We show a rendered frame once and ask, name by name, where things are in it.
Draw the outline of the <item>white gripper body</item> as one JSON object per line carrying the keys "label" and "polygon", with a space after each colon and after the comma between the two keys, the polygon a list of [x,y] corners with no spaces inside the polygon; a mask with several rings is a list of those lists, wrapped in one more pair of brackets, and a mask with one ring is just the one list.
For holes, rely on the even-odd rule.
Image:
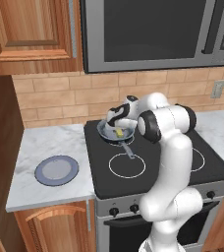
{"label": "white gripper body", "polygon": [[116,128],[122,128],[122,129],[135,129],[138,125],[137,120],[132,120],[129,118],[122,118],[115,121],[114,126],[107,125],[107,128],[110,130],[114,130]]}

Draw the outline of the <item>dark blue frying pan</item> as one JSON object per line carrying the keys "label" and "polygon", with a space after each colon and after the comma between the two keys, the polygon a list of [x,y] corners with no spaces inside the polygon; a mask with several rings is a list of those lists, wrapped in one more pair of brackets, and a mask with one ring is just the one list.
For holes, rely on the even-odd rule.
{"label": "dark blue frying pan", "polygon": [[116,128],[114,130],[110,130],[106,127],[106,121],[101,120],[97,124],[97,131],[99,135],[107,142],[118,144],[120,147],[123,147],[126,154],[130,159],[134,159],[135,155],[132,152],[131,148],[127,146],[126,141],[130,140],[134,134],[134,129],[121,129],[123,131],[124,136],[123,137],[117,137],[116,130],[121,128]]}

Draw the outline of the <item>black hob stove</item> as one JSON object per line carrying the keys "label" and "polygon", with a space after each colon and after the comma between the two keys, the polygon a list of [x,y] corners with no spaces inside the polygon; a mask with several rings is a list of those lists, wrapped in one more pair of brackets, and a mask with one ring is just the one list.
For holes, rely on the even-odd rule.
{"label": "black hob stove", "polygon": [[[113,219],[109,210],[118,208],[117,218],[134,215],[130,206],[139,205],[142,194],[148,192],[157,179],[160,146],[151,144],[139,133],[135,133],[127,142],[135,154],[135,158],[130,159],[122,147],[110,144],[100,137],[97,124],[96,120],[88,121],[84,126],[84,135],[96,195],[96,251],[109,252],[109,227],[104,224]],[[200,235],[202,251],[224,198],[224,160],[195,130],[187,136],[192,140],[194,150],[190,185],[200,193],[203,203],[219,201]],[[213,199],[207,198],[206,193],[209,191],[215,192]]]}

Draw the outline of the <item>blue grey plate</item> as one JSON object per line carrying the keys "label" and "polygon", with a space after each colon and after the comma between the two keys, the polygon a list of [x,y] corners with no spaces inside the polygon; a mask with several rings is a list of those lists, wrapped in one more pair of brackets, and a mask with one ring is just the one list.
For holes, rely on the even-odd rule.
{"label": "blue grey plate", "polygon": [[43,160],[35,169],[35,179],[45,186],[61,186],[79,173],[78,162],[69,156],[53,156]]}

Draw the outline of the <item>silver microwave oven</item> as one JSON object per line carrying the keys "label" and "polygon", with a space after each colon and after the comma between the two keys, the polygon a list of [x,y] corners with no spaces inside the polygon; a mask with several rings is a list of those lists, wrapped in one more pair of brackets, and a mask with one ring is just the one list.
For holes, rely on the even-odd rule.
{"label": "silver microwave oven", "polygon": [[213,52],[202,54],[209,0],[81,0],[84,70],[224,66],[224,2]]}

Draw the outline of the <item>black oven door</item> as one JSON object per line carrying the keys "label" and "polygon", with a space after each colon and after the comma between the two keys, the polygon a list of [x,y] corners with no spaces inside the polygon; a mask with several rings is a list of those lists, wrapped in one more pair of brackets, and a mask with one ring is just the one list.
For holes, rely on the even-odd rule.
{"label": "black oven door", "polygon": [[[199,238],[213,209],[208,213],[195,214],[180,228],[178,242],[186,252],[201,252]],[[139,252],[141,244],[150,234],[152,223],[129,227],[107,226],[109,227],[109,252]]]}

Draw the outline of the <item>wooden base cupboard door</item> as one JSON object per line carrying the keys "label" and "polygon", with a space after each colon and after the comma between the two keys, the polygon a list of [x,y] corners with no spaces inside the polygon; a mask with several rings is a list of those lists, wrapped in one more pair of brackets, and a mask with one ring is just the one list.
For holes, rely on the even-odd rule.
{"label": "wooden base cupboard door", "polygon": [[85,201],[15,212],[28,252],[96,252],[94,201],[89,200],[91,231]]}

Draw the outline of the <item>tall dark wooden cabinet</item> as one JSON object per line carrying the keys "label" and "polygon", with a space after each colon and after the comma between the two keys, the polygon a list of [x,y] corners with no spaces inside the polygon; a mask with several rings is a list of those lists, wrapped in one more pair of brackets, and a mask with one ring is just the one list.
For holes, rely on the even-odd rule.
{"label": "tall dark wooden cabinet", "polygon": [[0,76],[0,241],[6,252],[26,252],[17,221],[6,212],[24,125],[11,76]]}

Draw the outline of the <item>grey wall socket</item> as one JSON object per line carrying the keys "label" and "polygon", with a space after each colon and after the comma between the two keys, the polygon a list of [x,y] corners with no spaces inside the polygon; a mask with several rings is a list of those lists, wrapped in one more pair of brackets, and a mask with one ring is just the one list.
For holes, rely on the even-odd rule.
{"label": "grey wall socket", "polygon": [[220,98],[222,95],[223,88],[224,88],[224,80],[215,81],[210,97]]}

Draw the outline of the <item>wooden wall cupboard door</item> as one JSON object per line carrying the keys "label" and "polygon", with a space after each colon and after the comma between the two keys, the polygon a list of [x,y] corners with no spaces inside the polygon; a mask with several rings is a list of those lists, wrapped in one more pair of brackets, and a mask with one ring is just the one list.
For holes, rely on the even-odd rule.
{"label": "wooden wall cupboard door", "polygon": [[0,0],[0,75],[78,72],[83,68],[80,0]]}

